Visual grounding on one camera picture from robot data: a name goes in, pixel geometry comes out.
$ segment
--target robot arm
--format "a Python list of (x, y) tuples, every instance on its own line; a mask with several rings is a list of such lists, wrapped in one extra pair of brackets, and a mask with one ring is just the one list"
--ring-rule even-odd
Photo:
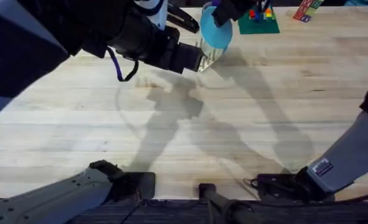
[(200, 49), (179, 43), (166, 11), (167, 0), (0, 0), (0, 109), (82, 49), (197, 71)]
[(321, 201), (368, 173), (368, 92), (361, 108), (363, 111), (354, 124), (319, 159), (298, 174), (259, 174), (254, 187), (260, 197)]
[(0, 223), (65, 223), (110, 199), (124, 175), (106, 161), (93, 162), (73, 177), (0, 200)]

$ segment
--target lego brick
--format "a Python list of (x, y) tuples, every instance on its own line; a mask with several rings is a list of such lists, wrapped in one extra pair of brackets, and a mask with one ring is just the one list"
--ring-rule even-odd
[(312, 8), (312, 7), (309, 7), (307, 9), (307, 11), (304, 13), (304, 15), (308, 15), (308, 16), (313, 16), (314, 13), (315, 13), (316, 9)]
[(302, 6), (309, 7), (313, 2), (314, 2), (314, 0), (303, 0), (303, 1), (301, 2), (301, 5), (302, 5)]
[(296, 12), (295, 16), (293, 16), (294, 19), (300, 20), (302, 18), (302, 16), (304, 15), (304, 13), (301, 12)]
[(308, 22), (311, 20), (311, 16), (309, 15), (303, 15), (302, 18), (300, 19), (300, 21), (303, 21), (303, 22)]
[(317, 9), (322, 4), (322, 1), (315, 0), (310, 7)]
[(266, 9), (266, 11), (265, 11), (265, 16), (266, 16), (267, 18), (271, 18), (271, 17), (272, 17), (272, 13), (271, 13), (271, 9), (270, 9), (270, 8)]
[(300, 7), (298, 8), (295, 16), (293, 16), (294, 19), (300, 20), (301, 17), (304, 15), (304, 13), (307, 11), (307, 7), (300, 5)]
[(256, 17), (256, 13), (254, 12), (253, 9), (250, 10), (249, 14), (250, 14), (250, 18)]

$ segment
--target wooden table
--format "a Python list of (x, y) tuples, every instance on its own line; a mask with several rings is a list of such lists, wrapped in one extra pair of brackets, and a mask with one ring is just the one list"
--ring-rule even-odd
[[(196, 198), (199, 183), (213, 182), (227, 197), (254, 199), (243, 178), (306, 166), (360, 112), (368, 7), (322, 7), (307, 24), (292, 19), (295, 7), (275, 10), (280, 34), (239, 35), (234, 25), (228, 52), (204, 73), (141, 64), (119, 83), (108, 58), (65, 62), (0, 113), (0, 197), (99, 159), (155, 172), (157, 198)], [(368, 175), (338, 198), (366, 193)]]

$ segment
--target green lego baseplate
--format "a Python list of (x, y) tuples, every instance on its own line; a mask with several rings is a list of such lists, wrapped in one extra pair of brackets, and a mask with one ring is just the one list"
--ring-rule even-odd
[(258, 20), (250, 18), (250, 11), (247, 11), (239, 20), (240, 34), (279, 34), (279, 27), (276, 21), (275, 12), (272, 10), (272, 18), (264, 19), (263, 16)]

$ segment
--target black mount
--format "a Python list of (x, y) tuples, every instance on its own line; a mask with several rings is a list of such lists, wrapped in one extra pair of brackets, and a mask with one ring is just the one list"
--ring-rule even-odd
[(247, 183), (258, 191), (263, 202), (277, 204), (330, 202), (334, 194), (322, 191), (307, 174), (307, 167), (297, 174), (258, 174)]
[(216, 192), (214, 184), (199, 185), (199, 201), (207, 202), (210, 223), (261, 223), (247, 202), (225, 198)]
[(105, 160), (92, 162), (89, 168), (101, 171), (113, 183), (106, 201), (154, 197), (156, 175), (152, 172), (123, 172), (117, 165)]

